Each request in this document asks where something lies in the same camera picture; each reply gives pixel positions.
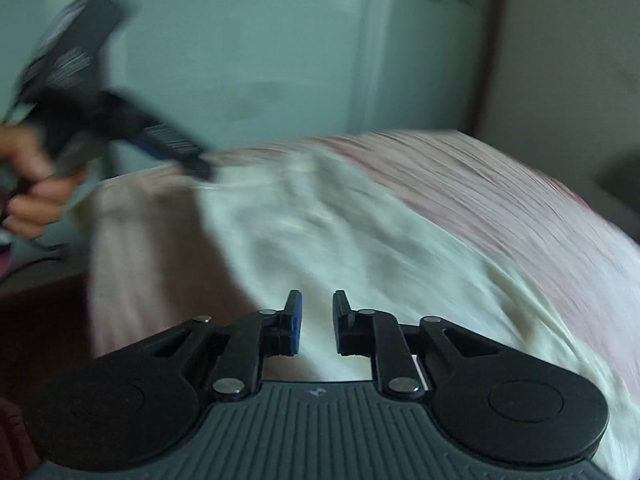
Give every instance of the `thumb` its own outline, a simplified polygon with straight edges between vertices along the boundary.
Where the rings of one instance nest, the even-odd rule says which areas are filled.
[[[16,173],[33,182],[44,180],[55,171],[37,135],[24,126],[0,126],[0,160],[10,160]]]

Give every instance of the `floor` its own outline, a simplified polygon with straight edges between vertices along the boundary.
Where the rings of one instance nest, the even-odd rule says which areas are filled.
[[[90,357],[84,276],[0,300],[0,397],[23,404],[51,374]]]

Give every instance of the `white cloth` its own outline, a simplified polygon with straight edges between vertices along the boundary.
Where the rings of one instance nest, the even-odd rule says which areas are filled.
[[[300,356],[291,360],[302,365],[302,379],[370,378],[366,358],[335,351],[336,289],[346,291],[354,310],[383,310],[401,323],[441,316],[593,381],[610,409],[596,464],[616,479],[638,478],[640,408],[516,269],[469,247],[320,149],[222,168],[216,184],[198,188],[197,199],[204,230],[257,306],[279,310],[290,289],[302,291]],[[287,364],[277,363],[281,377]]]

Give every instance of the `pink striped fabric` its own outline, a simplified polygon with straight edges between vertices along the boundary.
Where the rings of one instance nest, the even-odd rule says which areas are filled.
[[[561,184],[457,132],[305,140],[216,158],[243,164],[312,142],[362,168],[420,215],[523,269],[640,399],[640,251],[619,229]],[[197,212],[189,196],[188,180],[167,168],[118,178],[100,193],[90,291],[97,354],[191,314],[229,322],[251,309],[191,218]],[[198,261],[210,263],[189,264]]]

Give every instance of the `dark red cloth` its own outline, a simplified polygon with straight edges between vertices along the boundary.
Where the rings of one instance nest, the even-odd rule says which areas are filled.
[[[0,398],[0,480],[22,478],[39,463],[20,408]]]

